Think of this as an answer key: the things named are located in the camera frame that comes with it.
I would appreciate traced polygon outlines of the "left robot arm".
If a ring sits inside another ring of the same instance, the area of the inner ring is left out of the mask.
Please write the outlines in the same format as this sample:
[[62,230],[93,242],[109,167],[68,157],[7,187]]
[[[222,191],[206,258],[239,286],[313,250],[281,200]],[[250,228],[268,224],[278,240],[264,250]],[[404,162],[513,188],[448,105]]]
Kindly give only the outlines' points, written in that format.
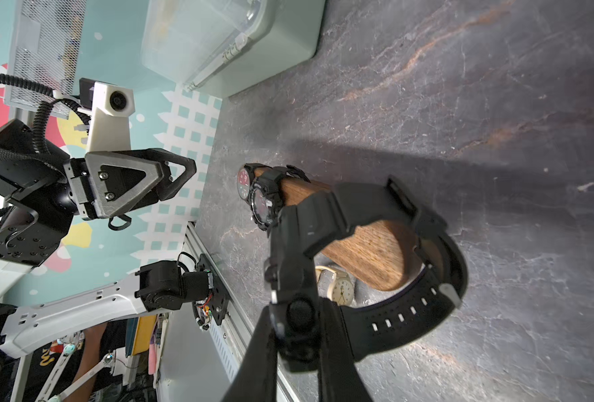
[[131,147],[131,90],[81,80],[80,97],[0,73],[0,84],[41,94],[31,125],[0,127],[0,371],[7,358],[82,328],[121,318],[176,311],[192,303],[200,318],[221,323],[228,292],[206,256],[193,269],[159,261],[110,286],[33,308],[2,303],[27,273],[61,246],[75,217],[104,219],[113,231],[131,212],[176,196],[195,162],[160,148]]

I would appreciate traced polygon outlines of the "chunky black sport watch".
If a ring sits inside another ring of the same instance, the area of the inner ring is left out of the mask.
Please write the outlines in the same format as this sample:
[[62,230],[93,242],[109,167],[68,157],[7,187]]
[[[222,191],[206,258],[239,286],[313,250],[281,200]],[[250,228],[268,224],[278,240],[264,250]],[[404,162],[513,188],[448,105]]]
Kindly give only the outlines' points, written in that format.
[[292,165],[271,167],[252,181],[248,203],[252,211],[253,221],[262,231],[267,231],[272,226],[285,205],[281,195],[280,182],[286,178],[310,182],[310,179],[301,169]]

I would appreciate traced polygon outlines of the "black round-face watch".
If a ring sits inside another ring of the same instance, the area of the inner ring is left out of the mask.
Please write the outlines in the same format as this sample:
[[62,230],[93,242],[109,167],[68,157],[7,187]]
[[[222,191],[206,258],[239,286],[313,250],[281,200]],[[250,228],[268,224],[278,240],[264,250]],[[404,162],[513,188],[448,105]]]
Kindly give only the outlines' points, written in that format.
[[[355,363],[422,338],[461,306],[468,285],[446,222],[396,177],[310,194],[282,209],[269,240],[270,321],[296,373],[315,370],[334,349]],[[319,297],[319,254],[388,298],[351,308]]]

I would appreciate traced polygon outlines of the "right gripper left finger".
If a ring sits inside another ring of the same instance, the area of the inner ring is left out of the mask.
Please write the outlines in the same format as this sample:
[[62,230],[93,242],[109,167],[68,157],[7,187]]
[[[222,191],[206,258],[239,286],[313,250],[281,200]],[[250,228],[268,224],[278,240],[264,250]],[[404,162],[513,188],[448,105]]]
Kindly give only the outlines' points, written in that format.
[[277,346],[270,309],[265,307],[253,331],[253,336],[238,373],[223,402],[277,400]]

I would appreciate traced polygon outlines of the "wooden watch stand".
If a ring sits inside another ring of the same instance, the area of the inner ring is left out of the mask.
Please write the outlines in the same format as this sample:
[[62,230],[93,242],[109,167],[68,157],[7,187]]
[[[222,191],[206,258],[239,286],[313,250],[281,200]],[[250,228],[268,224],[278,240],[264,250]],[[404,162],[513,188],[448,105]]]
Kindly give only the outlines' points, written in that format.
[[[330,191],[328,184],[311,179],[282,179],[281,195],[285,204],[299,204],[314,193]],[[276,266],[280,256],[279,237],[270,235],[270,257],[266,266]],[[378,291],[395,291],[419,274],[422,261],[414,253],[417,236],[413,229],[399,222],[377,221],[358,226],[355,234],[342,241],[330,243],[320,254],[350,275]]]

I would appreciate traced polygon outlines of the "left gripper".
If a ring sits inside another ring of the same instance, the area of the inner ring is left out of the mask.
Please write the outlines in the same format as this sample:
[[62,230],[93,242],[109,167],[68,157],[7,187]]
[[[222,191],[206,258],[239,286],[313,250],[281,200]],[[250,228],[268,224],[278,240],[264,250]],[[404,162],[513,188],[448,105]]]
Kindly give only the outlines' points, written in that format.
[[109,219],[174,198],[196,174],[193,159],[162,148],[89,152],[64,164],[83,220]]

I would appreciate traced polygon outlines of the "beige strap watch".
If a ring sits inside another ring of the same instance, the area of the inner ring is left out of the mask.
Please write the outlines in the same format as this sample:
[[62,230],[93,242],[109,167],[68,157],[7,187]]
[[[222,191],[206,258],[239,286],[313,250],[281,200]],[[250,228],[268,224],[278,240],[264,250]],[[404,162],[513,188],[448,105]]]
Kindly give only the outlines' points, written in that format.
[[339,306],[350,307],[355,298],[355,285],[345,271],[330,266],[316,266],[316,279],[320,281],[323,272],[332,274],[332,282],[327,289],[327,297]]

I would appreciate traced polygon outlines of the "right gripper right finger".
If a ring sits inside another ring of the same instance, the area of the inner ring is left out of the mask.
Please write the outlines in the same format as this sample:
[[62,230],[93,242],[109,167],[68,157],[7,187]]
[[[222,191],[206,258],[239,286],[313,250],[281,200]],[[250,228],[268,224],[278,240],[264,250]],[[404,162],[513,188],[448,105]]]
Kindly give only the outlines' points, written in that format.
[[339,306],[320,299],[320,401],[372,401],[357,373]]

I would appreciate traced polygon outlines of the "black band watch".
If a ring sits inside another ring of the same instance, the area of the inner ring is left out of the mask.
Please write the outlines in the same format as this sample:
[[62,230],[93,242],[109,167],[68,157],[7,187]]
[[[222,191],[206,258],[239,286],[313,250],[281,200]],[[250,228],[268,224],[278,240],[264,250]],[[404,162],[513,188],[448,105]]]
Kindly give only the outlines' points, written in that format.
[[268,168],[268,165],[261,163],[246,163],[240,168],[237,175],[237,189],[240,199],[248,202],[253,181],[256,179],[256,170]]

